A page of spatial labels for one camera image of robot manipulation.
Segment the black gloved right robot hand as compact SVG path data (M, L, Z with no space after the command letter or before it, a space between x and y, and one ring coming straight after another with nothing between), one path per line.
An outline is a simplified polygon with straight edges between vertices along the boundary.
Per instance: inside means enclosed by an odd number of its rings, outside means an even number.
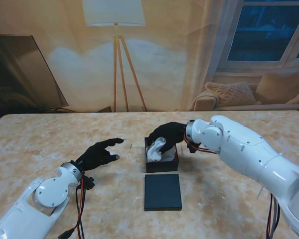
M186 129L186 124L178 122L169 122L157 127L147 138L147 146L150 146L159 137L166 140L164 146L159 150L162 154L173 148L177 143L183 141L183 135Z

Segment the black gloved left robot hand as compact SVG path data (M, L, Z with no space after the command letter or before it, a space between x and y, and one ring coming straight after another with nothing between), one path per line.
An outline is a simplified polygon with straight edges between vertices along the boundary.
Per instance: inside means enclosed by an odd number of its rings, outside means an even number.
M90 146L76 161L76 165L83 171L96 169L99 166L117 161L120 156L117 154L111 155L106 149L110 146L123 143L121 138L110 138L101 142L97 142Z

